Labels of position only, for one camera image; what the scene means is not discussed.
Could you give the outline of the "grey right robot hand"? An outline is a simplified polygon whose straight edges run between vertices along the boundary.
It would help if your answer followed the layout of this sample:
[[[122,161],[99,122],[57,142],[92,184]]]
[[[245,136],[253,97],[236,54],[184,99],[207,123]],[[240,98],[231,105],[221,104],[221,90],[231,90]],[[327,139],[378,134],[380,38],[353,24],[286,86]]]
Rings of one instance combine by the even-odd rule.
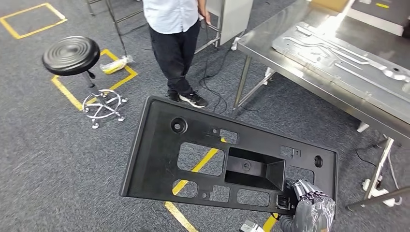
[[[303,180],[286,180],[298,200],[295,214],[278,215],[283,232],[328,232],[336,213],[336,202],[316,185]]]

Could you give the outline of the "person's hand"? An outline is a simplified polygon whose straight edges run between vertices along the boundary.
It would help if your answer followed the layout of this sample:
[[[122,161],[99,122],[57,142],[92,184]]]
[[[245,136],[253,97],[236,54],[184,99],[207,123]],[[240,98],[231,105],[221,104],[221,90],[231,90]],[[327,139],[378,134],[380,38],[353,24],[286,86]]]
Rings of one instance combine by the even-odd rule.
[[[198,7],[198,10],[199,10],[200,16],[204,18],[205,22],[208,25],[211,25],[211,17],[206,7]]]

